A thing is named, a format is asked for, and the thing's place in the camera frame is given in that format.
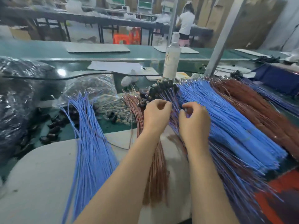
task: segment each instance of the right hand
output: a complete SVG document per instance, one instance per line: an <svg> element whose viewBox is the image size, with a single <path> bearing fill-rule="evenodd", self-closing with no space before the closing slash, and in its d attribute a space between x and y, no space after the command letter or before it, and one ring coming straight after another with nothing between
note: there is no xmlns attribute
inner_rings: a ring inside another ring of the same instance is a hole
<svg viewBox="0 0 299 224"><path fill-rule="evenodd" d="M197 102L188 102L182 105L187 109L190 118L186 117L183 109L180 110L178 117L180 135L187 146L192 142L207 143L211 120L207 109Z"/></svg>

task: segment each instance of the white plastic bottle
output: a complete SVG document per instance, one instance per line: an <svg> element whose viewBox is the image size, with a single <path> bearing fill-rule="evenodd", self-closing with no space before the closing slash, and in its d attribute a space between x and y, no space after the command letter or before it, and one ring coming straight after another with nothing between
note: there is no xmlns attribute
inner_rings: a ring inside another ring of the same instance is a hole
<svg viewBox="0 0 299 224"><path fill-rule="evenodd" d="M180 60L181 47L178 44L180 39L179 32L174 32L171 37L171 44L166 49L163 77L167 79L175 79Z"/></svg>

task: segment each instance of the brown wire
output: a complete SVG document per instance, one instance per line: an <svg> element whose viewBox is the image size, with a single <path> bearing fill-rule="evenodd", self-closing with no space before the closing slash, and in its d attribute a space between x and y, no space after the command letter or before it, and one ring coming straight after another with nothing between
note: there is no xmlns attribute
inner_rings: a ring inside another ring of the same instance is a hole
<svg viewBox="0 0 299 224"><path fill-rule="evenodd" d="M125 94L123 99L136 117L137 137L139 137L144 127L143 111L138 107L139 97ZM162 200L167 202L167 192L168 174L166 160L161 141L159 141L152 158L152 165L144 191L143 204L154 206Z"/></svg>
<svg viewBox="0 0 299 224"><path fill-rule="evenodd" d="M211 85L256 128L299 158L299 130L261 95L235 79L211 81Z"/></svg>

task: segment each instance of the white cloth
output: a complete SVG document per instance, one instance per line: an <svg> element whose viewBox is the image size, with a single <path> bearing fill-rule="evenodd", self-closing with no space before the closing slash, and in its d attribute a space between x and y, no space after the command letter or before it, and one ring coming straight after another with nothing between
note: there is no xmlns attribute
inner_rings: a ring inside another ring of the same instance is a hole
<svg viewBox="0 0 299 224"><path fill-rule="evenodd" d="M191 12L182 13L180 15L181 29L179 30L179 32L181 34L189 35L194 19L195 19L195 15L193 13Z"/></svg>

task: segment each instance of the woman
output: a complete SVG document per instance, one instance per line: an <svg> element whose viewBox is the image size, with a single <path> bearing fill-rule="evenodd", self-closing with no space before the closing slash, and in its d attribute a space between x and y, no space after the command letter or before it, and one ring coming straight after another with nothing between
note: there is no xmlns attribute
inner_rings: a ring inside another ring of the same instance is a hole
<svg viewBox="0 0 299 224"><path fill-rule="evenodd" d="M195 15L192 3L187 3L184 7L184 12L180 15L178 23L176 24L177 27L181 26L179 30L180 40L178 41L181 47L189 47L190 45L189 36L194 19Z"/></svg>
<svg viewBox="0 0 299 224"><path fill-rule="evenodd" d="M188 151L194 224L239 224L208 147L210 116L197 102L182 105L179 131ZM152 157L169 123L171 102L153 100L144 111L144 129L74 224L137 224Z"/></svg>

